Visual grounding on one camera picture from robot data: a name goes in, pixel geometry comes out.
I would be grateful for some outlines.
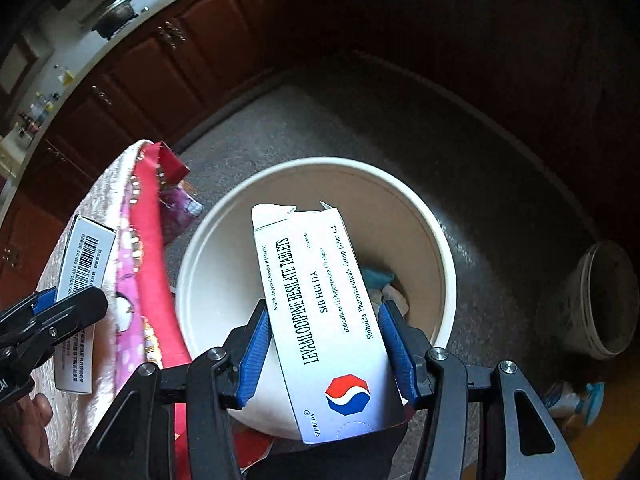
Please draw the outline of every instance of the red and blue logo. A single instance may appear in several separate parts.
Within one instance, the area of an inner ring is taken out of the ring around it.
[[[371,398],[367,382],[351,374],[336,377],[325,393],[329,408],[343,415],[360,413]]]

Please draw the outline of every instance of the human hand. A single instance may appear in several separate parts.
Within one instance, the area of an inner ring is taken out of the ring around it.
[[[7,427],[22,441],[24,449],[39,463],[51,467],[49,441],[45,428],[53,417],[49,399],[36,394],[33,399],[25,396],[0,412],[0,424]]]

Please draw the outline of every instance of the white box with barcode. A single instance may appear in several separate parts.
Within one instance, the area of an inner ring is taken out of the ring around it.
[[[116,233],[83,216],[76,216],[65,247],[56,301],[89,285],[102,286]],[[56,347],[53,375],[56,388],[76,394],[92,392],[94,327],[90,326]]]
[[[302,440],[328,442],[400,424],[402,402],[340,213],[295,209],[264,204],[252,215],[269,319]]]

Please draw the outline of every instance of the metal screw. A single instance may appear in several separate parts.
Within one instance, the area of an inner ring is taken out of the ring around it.
[[[216,346],[207,352],[210,361],[220,361],[226,355],[226,350],[222,346]]]
[[[142,363],[138,367],[138,373],[145,377],[151,375],[155,371],[156,371],[156,367],[153,366],[151,363]]]
[[[518,367],[513,361],[502,361],[500,362],[500,370],[506,374],[514,374],[518,371]]]
[[[444,361],[444,359],[449,357],[449,352],[447,352],[444,348],[436,346],[429,350],[429,357],[431,359],[435,359],[436,361]]]

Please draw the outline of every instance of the cabinet handle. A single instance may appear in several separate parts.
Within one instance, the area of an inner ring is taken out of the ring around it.
[[[12,267],[17,267],[20,263],[20,253],[18,251],[12,251],[9,248],[4,248],[2,260],[8,262]]]
[[[182,31],[172,22],[164,22],[164,26],[169,29],[169,34],[171,34],[174,38],[177,38],[183,43],[187,41],[187,38],[184,37]]]
[[[171,39],[171,35],[164,30],[162,27],[158,27],[158,34],[160,35],[160,39],[164,41],[171,48],[175,48],[174,40]]]
[[[98,99],[100,99],[100,101],[105,103],[107,106],[113,106],[113,103],[107,97],[107,94],[105,94],[102,90],[100,90],[96,85],[93,85],[91,87],[91,90],[94,91],[94,94],[98,96]]]
[[[62,152],[59,152],[53,146],[47,146],[47,151],[49,153],[52,153],[57,160],[66,160],[66,156]]]

